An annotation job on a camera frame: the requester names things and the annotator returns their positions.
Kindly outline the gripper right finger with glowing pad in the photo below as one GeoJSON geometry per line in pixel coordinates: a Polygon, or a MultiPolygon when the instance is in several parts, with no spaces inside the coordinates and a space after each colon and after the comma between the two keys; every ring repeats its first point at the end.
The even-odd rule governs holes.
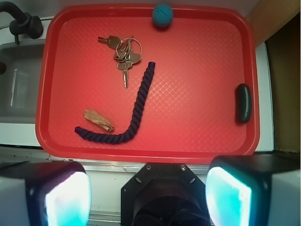
{"type": "Polygon", "coordinates": [[[206,177],[206,202],[215,226],[299,226],[300,159],[218,156],[206,177]]]}

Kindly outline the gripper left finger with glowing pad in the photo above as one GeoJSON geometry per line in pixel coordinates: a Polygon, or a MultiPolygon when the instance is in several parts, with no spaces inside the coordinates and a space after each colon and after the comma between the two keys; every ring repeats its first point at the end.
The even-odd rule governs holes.
{"type": "Polygon", "coordinates": [[[89,176],[76,162],[1,162],[2,226],[86,226],[89,176]]]}

